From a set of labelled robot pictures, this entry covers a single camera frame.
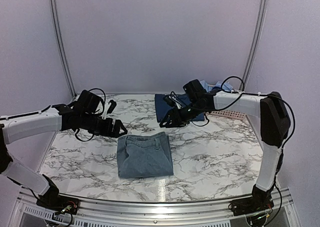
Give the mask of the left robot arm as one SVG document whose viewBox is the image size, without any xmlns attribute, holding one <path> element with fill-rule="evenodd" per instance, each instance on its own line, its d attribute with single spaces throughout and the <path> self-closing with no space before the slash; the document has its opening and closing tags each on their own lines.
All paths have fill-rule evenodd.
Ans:
<svg viewBox="0 0 320 227">
<path fill-rule="evenodd" d="M 107 117 L 115 109 L 114 100 L 98 96 L 93 89 L 83 90 L 69 104 L 60 103 L 16 115 L 0 118 L 0 174 L 13 183 L 30 189 L 38 204 L 60 209 L 68 202 L 59 194 L 58 187 L 47 176 L 36 171 L 36 165 L 49 147 L 50 137 L 59 131 L 81 130 L 92 138 L 119 138 L 127 129 L 119 119 Z"/>
</svg>

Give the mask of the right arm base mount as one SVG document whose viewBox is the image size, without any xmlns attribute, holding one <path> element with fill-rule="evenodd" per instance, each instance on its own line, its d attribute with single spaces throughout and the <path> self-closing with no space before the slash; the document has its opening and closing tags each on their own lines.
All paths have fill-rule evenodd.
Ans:
<svg viewBox="0 0 320 227">
<path fill-rule="evenodd" d="M 258 200 L 256 197 L 246 197 L 234 199 L 228 205 L 228 209 L 232 211 L 234 216 L 241 216 L 270 210 L 274 207 L 274 202 L 271 197 L 267 197 L 264 201 Z"/>
</svg>

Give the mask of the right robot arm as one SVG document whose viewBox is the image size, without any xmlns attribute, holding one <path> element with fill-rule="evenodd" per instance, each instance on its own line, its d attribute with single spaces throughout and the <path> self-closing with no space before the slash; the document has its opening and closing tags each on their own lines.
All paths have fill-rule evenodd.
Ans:
<svg viewBox="0 0 320 227">
<path fill-rule="evenodd" d="M 260 137 L 263 148 L 262 162 L 252 196 L 247 206 L 258 211 L 270 198 L 276 185 L 284 157 L 284 145 L 291 137 L 291 119 L 288 104 L 278 92 L 269 94 L 247 93 L 240 90 L 224 90 L 216 87 L 206 91 L 200 81 L 195 79 L 183 86 L 190 103 L 178 108 L 169 95 L 163 99 L 172 108 L 165 114 L 161 128 L 180 128 L 188 125 L 201 113 L 235 111 L 260 119 Z"/>
</svg>

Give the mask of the pink plastic laundry basket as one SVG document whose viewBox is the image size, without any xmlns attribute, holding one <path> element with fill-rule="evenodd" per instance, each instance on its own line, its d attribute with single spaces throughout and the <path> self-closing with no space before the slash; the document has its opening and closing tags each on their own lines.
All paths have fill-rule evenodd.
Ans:
<svg viewBox="0 0 320 227">
<path fill-rule="evenodd" d="M 243 120 L 246 117 L 245 113 L 230 110 L 211 111 L 209 115 L 230 118 L 235 120 Z"/>
</svg>

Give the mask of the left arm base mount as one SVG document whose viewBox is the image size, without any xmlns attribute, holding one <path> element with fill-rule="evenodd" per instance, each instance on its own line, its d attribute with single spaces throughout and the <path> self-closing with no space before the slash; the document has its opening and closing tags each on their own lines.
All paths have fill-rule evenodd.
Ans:
<svg viewBox="0 0 320 227">
<path fill-rule="evenodd" d="M 78 198 L 60 195 L 57 192 L 49 192 L 37 197 L 36 204 L 40 207 L 50 209 L 59 214 L 76 215 L 80 200 Z"/>
</svg>

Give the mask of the dark blue t-shirt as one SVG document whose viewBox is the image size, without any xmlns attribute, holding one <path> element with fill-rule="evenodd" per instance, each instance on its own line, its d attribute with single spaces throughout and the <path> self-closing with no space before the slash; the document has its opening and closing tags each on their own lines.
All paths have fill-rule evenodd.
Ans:
<svg viewBox="0 0 320 227">
<path fill-rule="evenodd" d="M 164 94 L 155 94 L 154 95 L 154 105 L 155 105 L 155 113 L 156 113 L 156 120 L 158 123 L 160 123 L 163 118 L 165 117 L 166 113 L 172 109 L 171 106 L 169 106 L 165 101 Z M 182 100 L 187 105 L 190 104 L 190 100 L 186 94 L 179 94 L 178 98 Z"/>
</svg>

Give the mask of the light blue denim jeans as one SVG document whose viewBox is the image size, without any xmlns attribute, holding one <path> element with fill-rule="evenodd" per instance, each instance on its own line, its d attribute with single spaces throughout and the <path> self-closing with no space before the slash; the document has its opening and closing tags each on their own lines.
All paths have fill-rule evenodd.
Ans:
<svg viewBox="0 0 320 227">
<path fill-rule="evenodd" d="M 116 161 L 121 179 L 174 174 L 170 140 L 164 131 L 150 136 L 128 134 L 119 137 Z"/>
</svg>

